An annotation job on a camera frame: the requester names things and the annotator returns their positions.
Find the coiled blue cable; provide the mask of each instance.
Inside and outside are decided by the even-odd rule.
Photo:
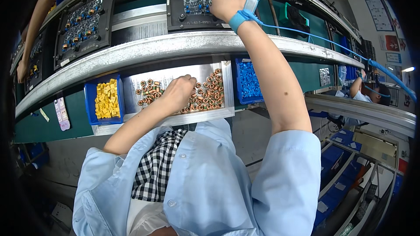
[[[407,88],[407,86],[397,77],[397,76],[395,76],[394,74],[392,74],[392,72],[391,71],[389,71],[389,70],[387,70],[384,66],[382,66],[381,64],[379,64],[378,62],[376,62],[375,60],[372,60],[372,59],[367,59],[367,58],[365,58],[365,57],[362,57],[361,55],[359,55],[359,54],[357,54],[357,53],[354,53],[353,51],[351,51],[350,49],[348,49],[348,48],[345,48],[345,47],[343,47],[342,45],[339,45],[339,44],[337,44],[337,43],[335,43],[335,42],[333,42],[333,41],[331,41],[331,40],[328,40],[328,39],[326,39],[326,38],[323,38],[323,37],[320,37],[320,36],[317,36],[317,35],[313,35],[313,34],[310,34],[310,33],[307,33],[307,32],[304,32],[304,31],[300,31],[300,30],[297,30],[297,29],[292,29],[292,28],[283,28],[283,27],[277,27],[277,26],[272,26],[272,25],[266,25],[266,24],[264,24],[261,20],[259,20],[256,16],[254,16],[253,14],[248,14],[247,12],[242,12],[244,15],[246,15],[249,19],[252,19],[252,20],[254,20],[256,23],[258,23],[258,24],[260,24],[260,25],[262,25],[262,26],[265,26],[265,27],[268,27],[268,28],[279,28],[279,29],[285,29],[285,30],[290,30],[290,31],[295,31],[295,32],[299,32],[299,33],[302,33],[302,34],[306,34],[306,35],[309,35],[309,36],[311,36],[311,37],[315,37],[315,38],[320,38],[320,39],[322,39],[322,40],[325,40],[325,41],[327,41],[327,42],[329,42],[329,43],[332,43],[332,44],[334,44],[334,45],[337,45],[337,46],[339,46],[340,48],[342,48],[342,49],[345,49],[345,50],[347,50],[347,51],[349,51],[350,53],[353,53],[354,55],[356,55],[356,56],[358,56],[358,57],[360,57],[360,58],[362,58],[363,60],[366,60],[366,61],[368,61],[368,63],[369,63],[369,65],[371,65],[371,66],[374,66],[374,67],[376,67],[376,68],[378,68],[380,71],[382,71],[382,72],[384,72],[386,75],[388,75],[389,77],[391,77],[399,86],[401,86],[402,87],[402,89],[403,90],[405,90],[405,92],[407,92],[408,93],[408,95],[412,98],[412,100],[414,101],[414,102],[416,102],[417,103],[417,97],[416,97],[416,95],[409,89],[409,88]]]

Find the worker in light blue shirt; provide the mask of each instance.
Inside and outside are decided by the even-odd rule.
[[[228,21],[245,0],[213,0]],[[237,34],[254,65],[272,136],[251,183],[224,119],[194,131],[153,128],[178,113],[197,80],[180,76],[83,163],[73,210],[77,235],[310,235],[320,188],[320,142],[299,83],[254,21]]]

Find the black and white checkered fabric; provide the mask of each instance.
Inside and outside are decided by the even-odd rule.
[[[155,144],[140,160],[131,191],[132,199],[163,202],[176,150],[187,132],[178,129],[156,137]]]

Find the light blue shirt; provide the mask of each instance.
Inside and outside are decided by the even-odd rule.
[[[160,127],[123,157],[90,148],[74,200],[77,235],[126,235],[134,175]],[[270,138],[253,183],[235,154],[224,119],[201,122],[182,139],[173,160],[163,210],[180,236],[310,235],[320,189],[321,149],[309,132]]]

